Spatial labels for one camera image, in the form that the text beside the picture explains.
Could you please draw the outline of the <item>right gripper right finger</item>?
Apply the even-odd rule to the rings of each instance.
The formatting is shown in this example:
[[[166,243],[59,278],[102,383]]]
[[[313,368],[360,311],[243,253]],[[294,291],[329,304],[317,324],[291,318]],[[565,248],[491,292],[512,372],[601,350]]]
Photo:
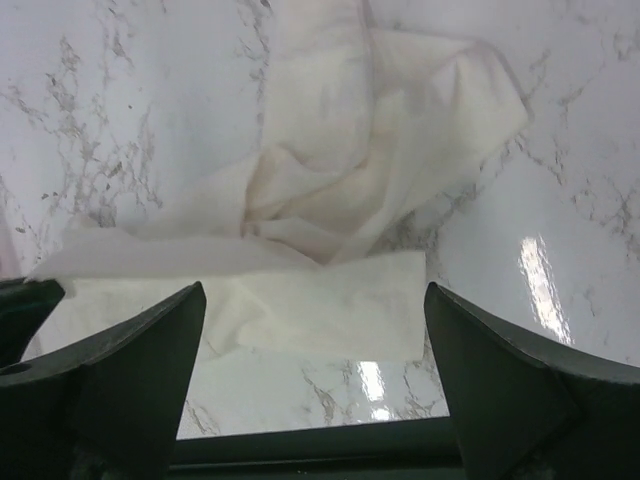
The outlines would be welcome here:
[[[428,337],[469,479],[636,479],[639,370],[430,283]]]

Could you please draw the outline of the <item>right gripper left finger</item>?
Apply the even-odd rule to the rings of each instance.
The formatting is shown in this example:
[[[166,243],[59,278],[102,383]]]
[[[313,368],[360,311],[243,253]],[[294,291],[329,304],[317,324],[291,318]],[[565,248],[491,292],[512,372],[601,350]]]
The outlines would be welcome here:
[[[203,286],[26,359],[63,296],[53,280],[1,285],[2,477],[163,478],[201,338]]]

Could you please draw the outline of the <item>white Coca-Cola t-shirt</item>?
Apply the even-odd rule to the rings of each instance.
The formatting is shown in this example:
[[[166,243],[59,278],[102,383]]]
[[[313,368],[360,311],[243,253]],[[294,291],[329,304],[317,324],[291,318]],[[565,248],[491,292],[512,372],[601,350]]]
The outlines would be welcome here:
[[[80,219],[32,272],[66,292],[46,350],[197,281],[207,357],[422,357],[425,256],[370,250],[515,136],[527,109],[483,44],[371,27],[359,1],[281,1],[275,13],[259,150],[135,229]]]

